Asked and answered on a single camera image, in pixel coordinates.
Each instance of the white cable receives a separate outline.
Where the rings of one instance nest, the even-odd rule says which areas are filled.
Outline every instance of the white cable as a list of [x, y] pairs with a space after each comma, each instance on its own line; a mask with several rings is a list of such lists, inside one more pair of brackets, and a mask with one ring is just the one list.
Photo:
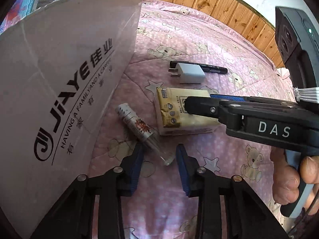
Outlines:
[[298, 102], [302, 100], [319, 104], [319, 87], [304, 89], [294, 88], [293, 94]]

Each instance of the gray handle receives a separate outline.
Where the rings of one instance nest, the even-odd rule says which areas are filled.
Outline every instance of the gray handle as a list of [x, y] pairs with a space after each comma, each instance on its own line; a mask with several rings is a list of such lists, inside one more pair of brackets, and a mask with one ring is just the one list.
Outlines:
[[[302, 161], [301, 153], [285, 150], [286, 160], [287, 163], [294, 167], [299, 172], [299, 166]], [[300, 177], [300, 184], [299, 184], [299, 197], [294, 203], [287, 204], [285, 206], [280, 207], [280, 212], [285, 217], [290, 218], [297, 218], [302, 211], [302, 208], [313, 188], [313, 184], [306, 184], [303, 179]]]

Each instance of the yellow tissue package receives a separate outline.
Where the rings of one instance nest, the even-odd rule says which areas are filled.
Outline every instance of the yellow tissue package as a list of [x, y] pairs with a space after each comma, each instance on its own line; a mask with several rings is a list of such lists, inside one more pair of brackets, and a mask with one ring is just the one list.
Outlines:
[[209, 97], [206, 90], [156, 88], [155, 110], [162, 136], [213, 132], [218, 119], [188, 114], [184, 102], [188, 96]]

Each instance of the black line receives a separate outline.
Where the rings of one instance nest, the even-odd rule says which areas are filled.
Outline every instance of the black line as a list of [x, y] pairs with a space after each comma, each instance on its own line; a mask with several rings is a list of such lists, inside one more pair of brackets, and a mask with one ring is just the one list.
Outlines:
[[69, 114], [69, 116], [68, 116], [68, 118], [67, 118], [67, 120], [66, 120], [66, 122], [65, 122], [65, 124], [64, 124], [64, 127], [63, 127], [63, 129], [62, 129], [61, 135], [60, 135], [60, 137], [59, 137], [59, 141], [58, 141], [58, 143], [56, 144], [56, 149], [55, 149], [55, 151], [54, 151], [54, 155], [53, 155], [53, 159], [52, 159], [51, 166], [53, 165], [54, 157], [55, 157], [56, 151], [57, 151], [57, 149], [58, 149], [58, 146], [59, 146], [59, 143], [60, 143], [60, 139], [61, 139], [61, 137], [62, 137], [62, 134], [63, 134], [64, 128], [65, 128], [65, 125], [67, 124], [67, 122], [68, 122], [68, 120], [69, 120], [69, 117], [70, 117], [70, 115], [71, 115], [71, 113], [72, 113], [72, 111], [73, 111], [75, 105], [77, 104], [79, 98], [82, 96], [83, 92], [85, 91], [85, 89], [87, 88], [87, 86], [88, 86], [89, 83], [91, 82], [92, 78], [93, 78], [93, 77], [95, 76], [95, 74], [97, 73], [97, 71], [100, 70], [100, 68], [102, 67], [102, 65], [103, 65], [103, 64], [105, 63], [105, 61], [112, 55], [113, 52], [114, 52], [114, 50], [108, 55], [108, 57], [103, 61], [103, 63], [101, 64], [101, 66], [100, 66], [100, 67], [95, 71], [95, 73], [92, 75], [91, 79], [87, 82], [87, 85], [84, 87], [83, 91], [81, 92], [81, 94], [79, 95], [77, 101], [75, 102], [73, 108], [71, 109], [70, 114]]

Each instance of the clear plastic tube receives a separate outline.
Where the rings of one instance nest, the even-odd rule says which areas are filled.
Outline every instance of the clear plastic tube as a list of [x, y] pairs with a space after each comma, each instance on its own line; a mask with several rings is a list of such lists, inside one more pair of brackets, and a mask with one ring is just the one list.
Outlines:
[[158, 132], [137, 116], [136, 112], [127, 103], [118, 105], [116, 112], [137, 138], [148, 146], [152, 152], [156, 153], [165, 165], [169, 165], [174, 160], [175, 155], [168, 154], [159, 146], [160, 136]]

